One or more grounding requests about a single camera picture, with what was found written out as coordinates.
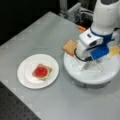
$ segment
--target red jam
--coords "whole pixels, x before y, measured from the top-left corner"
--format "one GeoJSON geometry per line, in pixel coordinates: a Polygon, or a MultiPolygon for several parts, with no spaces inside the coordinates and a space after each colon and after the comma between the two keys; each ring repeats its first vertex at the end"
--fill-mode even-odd
{"type": "Polygon", "coordinates": [[[45,77],[47,75],[47,69],[43,66],[36,68],[35,75],[38,77],[45,77]]]}

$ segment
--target orange object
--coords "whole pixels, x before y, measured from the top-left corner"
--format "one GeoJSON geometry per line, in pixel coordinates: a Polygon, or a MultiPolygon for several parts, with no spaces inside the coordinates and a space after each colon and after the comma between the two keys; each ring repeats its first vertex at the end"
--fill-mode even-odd
{"type": "Polygon", "coordinates": [[[86,28],[83,27],[83,26],[80,26],[80,25],[78,26],[78,29],[81,30],[81,31],[83,31],[83,32],[86,31],[86,28]]]}

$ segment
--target black cable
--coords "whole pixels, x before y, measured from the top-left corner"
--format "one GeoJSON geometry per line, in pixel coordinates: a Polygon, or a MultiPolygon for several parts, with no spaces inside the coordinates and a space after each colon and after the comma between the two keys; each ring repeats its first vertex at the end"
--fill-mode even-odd
{"type": "Polygon", "coordinates": [[[115,28],[114,31],[120,30],[120,28],[115,28]]]}
{"type": "Polygon", "coordinates": [[[93,59],[92,59],[92,57],[91,57],[91,56],[90,56],[90,57],[85,58],[84,60],[83,60],[83,59],[81,59],[80,57],[78,57],[78,56],[77,56],[77,54],[76,54],[76,49],[74,50],[74,54],[75,54],[75,57],[76,57],[78,60],[80,60],[80,61],[83,61],[83,62],[90,62],[90,61],[93,61],[93,59]]]}

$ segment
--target white plate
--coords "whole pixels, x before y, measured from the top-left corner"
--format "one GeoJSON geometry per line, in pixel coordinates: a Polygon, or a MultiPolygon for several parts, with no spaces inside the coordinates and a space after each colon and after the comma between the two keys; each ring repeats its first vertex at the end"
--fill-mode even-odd
{"type": "Polygon", "coordinates": [[[20,83],[25,87],[38,89],[46,87],[54,82],[58,73],[59,66],[53,57],[46,54],[37,54],[28,57],[20,64],[17,75],[20,83]],[[50,76],[45,81],[32,76],[32,72],[39,64],[47,65],[52,68],[50,76]]]}

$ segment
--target wall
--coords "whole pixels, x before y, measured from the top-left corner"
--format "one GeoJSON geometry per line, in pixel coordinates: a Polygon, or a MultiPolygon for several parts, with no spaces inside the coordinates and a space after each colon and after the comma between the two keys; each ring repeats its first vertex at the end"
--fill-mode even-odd
{"type": "Polygon", "coordinates": [[[58,0],[0,0],[0,45],[48,11],[59,12],[58,0]]]}

